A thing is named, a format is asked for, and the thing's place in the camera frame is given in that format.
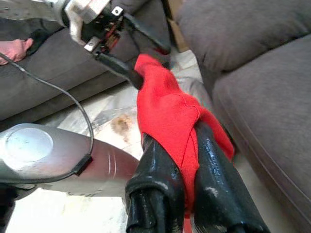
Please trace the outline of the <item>person hand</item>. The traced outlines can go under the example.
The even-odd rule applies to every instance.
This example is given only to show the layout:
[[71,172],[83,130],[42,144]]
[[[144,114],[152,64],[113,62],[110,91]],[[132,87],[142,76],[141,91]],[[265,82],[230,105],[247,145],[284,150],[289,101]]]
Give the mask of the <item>person hand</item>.
[[21,61],[26,57],[27,50],[33,44],[33,39],[15,39],[12,41],[1,41],[0,52],[14,62]]

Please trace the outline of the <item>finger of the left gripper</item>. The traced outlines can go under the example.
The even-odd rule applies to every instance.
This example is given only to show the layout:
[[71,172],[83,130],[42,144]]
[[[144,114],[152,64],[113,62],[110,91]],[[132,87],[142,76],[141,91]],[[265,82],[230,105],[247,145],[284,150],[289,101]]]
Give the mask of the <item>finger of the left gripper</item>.
[[102,52],[95,52],[94,57],[97,61],[104,65],[106,69],[108,69],[113,74],[127,80],[137,90],[142,88],[143,78],[128,64],[110,54]]
[[153,44],[154,50],[158,53],[163,55],[168,55],[171,53],[171,46],[167,42],[159,38],[151,29],[145,27],[132,15],[125,13],[123,15],[123,22],[124,28],[131,35],[133,35],[134,32],[138,32]]

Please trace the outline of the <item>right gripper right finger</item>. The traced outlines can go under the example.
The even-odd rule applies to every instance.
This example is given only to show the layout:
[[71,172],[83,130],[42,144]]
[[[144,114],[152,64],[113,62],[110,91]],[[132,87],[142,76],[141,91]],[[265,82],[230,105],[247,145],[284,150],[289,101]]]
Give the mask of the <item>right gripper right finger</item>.
[[195,125],[199,168],[195,177],[195,233],[268,233],[241,176],[205,123]]

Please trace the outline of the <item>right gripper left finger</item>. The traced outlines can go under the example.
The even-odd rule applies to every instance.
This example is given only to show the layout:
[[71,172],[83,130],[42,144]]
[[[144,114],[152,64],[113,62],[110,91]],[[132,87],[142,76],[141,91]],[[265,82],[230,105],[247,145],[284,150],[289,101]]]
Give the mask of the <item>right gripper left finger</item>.
[[177,165],[151,136],[142,138],[143,155],[125,187],[128,233],[181,233],[184,182]]

